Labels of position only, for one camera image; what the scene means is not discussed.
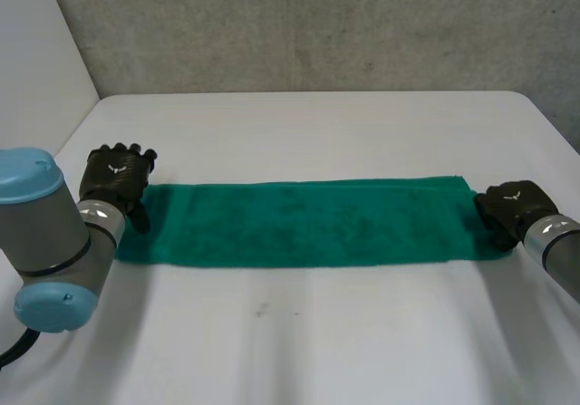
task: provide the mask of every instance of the gray wall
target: gray wall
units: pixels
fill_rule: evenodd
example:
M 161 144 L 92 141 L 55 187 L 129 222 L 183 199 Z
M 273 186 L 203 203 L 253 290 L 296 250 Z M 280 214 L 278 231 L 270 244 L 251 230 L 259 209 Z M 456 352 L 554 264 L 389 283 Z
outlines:
M 513 90 L 580 149 L 580 0 L 58 0 L 102 97 Z

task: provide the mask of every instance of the white tabletop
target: white tabletop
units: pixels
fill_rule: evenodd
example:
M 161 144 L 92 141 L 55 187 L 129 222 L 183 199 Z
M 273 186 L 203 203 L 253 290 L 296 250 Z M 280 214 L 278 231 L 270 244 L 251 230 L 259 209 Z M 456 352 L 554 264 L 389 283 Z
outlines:
M 532 179 L 580 220 L 580 158 L 512 92 L 119 96 L 58 155 L 136 141 L 152 183 Z M 0 261 L 0 349 L 22 328 Z M 473 263 L 199 270 L 115 264 L 91 322 L 44 334 L 0 403 L 577 404 L 580 306 L 517 250 Z

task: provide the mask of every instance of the green towel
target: green towel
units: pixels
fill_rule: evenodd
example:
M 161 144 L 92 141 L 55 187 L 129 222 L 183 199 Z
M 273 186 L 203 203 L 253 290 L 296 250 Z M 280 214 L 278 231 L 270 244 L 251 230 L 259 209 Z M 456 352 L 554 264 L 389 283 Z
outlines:
M 193 267 L 341 267 L 502 256 L 461 177 L 157 185 L 151 231 L 121 261 Z

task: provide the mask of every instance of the robotic hand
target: robotic hand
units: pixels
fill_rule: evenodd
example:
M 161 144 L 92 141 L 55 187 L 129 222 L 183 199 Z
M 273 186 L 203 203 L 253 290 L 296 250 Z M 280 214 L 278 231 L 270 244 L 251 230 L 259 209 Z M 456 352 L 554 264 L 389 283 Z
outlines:
M 89 321 L 125 217 L 149 231 L 140 198 L 155 158 L 137 144 L 93 150 L 75 205 L 49 153 L 0 150 L 0 221 L 8 223 L 0 227 L 0 248 L 24 281 L 14 313 L 28 333 L 72 331 Z
M 527 253 L 580 303 L 580 224 L 560 215 L 535 183 L 513 181 L 474 198 L 491 242 L 509 251 L 519 242 Z

